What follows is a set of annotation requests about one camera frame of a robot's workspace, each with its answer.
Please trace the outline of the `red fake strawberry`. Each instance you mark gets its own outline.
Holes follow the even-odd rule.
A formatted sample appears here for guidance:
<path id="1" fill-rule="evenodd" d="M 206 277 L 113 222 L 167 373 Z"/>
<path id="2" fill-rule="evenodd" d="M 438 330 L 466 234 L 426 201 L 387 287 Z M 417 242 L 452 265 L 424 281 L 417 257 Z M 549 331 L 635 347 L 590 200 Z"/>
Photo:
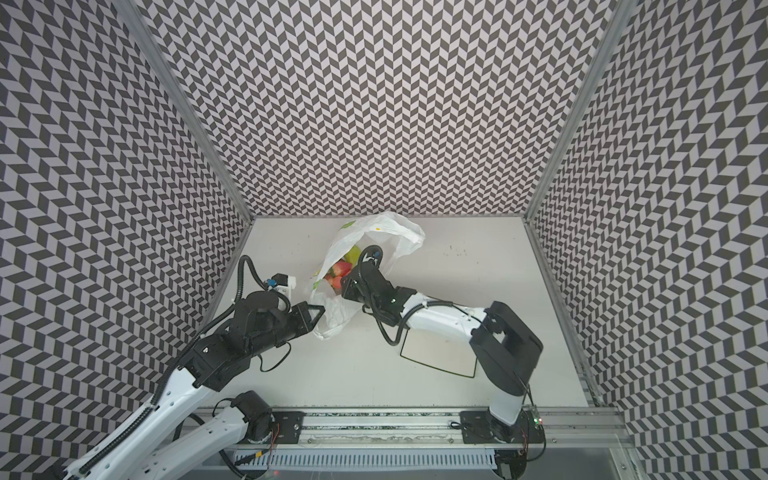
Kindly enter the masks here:
<path id="1" fill-rule="evenodd" d="M 325 275 L 325 278 L 328 280 L 342 278 L 347 275 L 352 270 L 352 268 L 352 263 L 344 259 L 338 260 L 330 267 L 327 274 Z"/>

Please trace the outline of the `white plastic bag lemon print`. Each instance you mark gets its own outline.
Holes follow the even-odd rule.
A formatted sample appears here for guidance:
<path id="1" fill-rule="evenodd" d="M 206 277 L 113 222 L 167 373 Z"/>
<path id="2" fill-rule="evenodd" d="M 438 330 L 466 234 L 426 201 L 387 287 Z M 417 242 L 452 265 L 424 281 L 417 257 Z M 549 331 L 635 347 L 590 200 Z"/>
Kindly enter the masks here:
<path id="1" fill-rule="evenodd" d="M 343 260 L 350 251 L 357 251 L 358 255 L 352 261 L 352 264 L 356 265 L 364 248 L 378 245 L 383 250 L 380 270 L 383 274 L 388 274 L 400 258 L 421 248 L 425 237 L 426 234 L 419 225 L 393 212 L 347 220 L 335 234 L 305 289 L 309 304 L 325 308 L 313 331 L 314 335 L 321 340 L 329 340 L 339 334 L 362 310 L 361 303 L 344 299 L 324 279 L 337 261 Z"/>

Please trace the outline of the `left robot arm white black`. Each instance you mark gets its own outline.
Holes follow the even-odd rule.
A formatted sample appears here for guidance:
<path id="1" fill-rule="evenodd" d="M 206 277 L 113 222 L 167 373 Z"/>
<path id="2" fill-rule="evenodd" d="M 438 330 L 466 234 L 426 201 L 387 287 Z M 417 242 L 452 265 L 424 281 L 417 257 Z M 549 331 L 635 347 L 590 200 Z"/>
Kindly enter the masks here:
<path id="1" fill-rule="evenodd" d="M 41 478 L 178 479 L 242 440 L 274 446 L 281 426 L 254 391 L 235 396 L 191 432 L 179 430 L 206 400 L 247 371 L 253 358 L 311 333 L 325 312 L 321 305 L 292 303 L 294 282 L 282 274 L 259 280 L 258 290 L 245 295 L 246 272 L 258 275 L 243 256 L 234 302 L 172 361 L 151 398 L 85 456 L 52 466 Z"/>

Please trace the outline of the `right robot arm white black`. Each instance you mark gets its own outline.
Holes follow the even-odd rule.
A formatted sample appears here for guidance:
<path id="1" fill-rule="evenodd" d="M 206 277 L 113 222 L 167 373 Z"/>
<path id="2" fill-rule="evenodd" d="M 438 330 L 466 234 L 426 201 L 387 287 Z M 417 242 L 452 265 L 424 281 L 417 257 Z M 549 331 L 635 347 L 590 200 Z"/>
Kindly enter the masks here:
<path id="1" fill-rule="evenodd" d="M 484 427 L 462 428 L 484 441 L 512 441 L 523 403 L 532 397 L 530 379 L 544 346 L 507 304 L 495 301 L 485 309 L 471 308 L 395 287 L 373 262 L 360 263 L 342 277 L 340 293 L 363 306 L 391 346 L 399 345 L 408 330 L 429 331 L 468 345 L 495 387 L 495 397 Z"/>

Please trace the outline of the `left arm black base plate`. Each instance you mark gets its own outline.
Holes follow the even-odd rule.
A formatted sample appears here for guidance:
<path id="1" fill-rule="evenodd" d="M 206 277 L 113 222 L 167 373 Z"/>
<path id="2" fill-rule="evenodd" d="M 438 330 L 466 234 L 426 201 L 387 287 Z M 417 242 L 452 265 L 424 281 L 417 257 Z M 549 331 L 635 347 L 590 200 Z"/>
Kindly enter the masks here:
<path id="1" fill-rule="evenodd" d="M 305 413 L 299 410 L 266 414 L 256 423 L 253 440 L 263 444 L 297 444 L 303 430 Z"/>

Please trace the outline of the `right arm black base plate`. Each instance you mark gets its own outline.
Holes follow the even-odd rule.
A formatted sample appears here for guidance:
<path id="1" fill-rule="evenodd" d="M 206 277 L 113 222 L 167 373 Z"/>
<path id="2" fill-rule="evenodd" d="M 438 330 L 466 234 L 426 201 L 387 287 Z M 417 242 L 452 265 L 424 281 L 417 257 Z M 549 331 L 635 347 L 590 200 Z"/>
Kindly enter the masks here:
<path id="1" fill-rule="evenodd" d="M 461 411 L 458 424 L 465 444 L 538 445 L 546 442 L 541 419 L 527 409 L 519 413 L 511 426 L 497 420 L 489 410 Z"/>

